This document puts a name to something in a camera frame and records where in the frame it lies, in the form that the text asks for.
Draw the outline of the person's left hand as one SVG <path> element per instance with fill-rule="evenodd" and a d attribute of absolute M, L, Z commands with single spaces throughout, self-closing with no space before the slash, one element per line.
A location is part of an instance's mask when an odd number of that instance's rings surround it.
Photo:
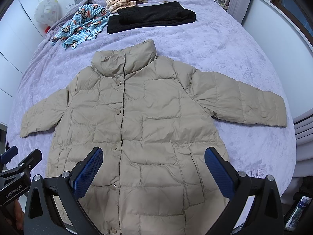
<path fill-rule="evenodd" d="M 23 230 L 24 228 L 24 212 L 18 200 L 14 201 L 14 213 L 16 218 L 16 227 L 18 230 Z"/>

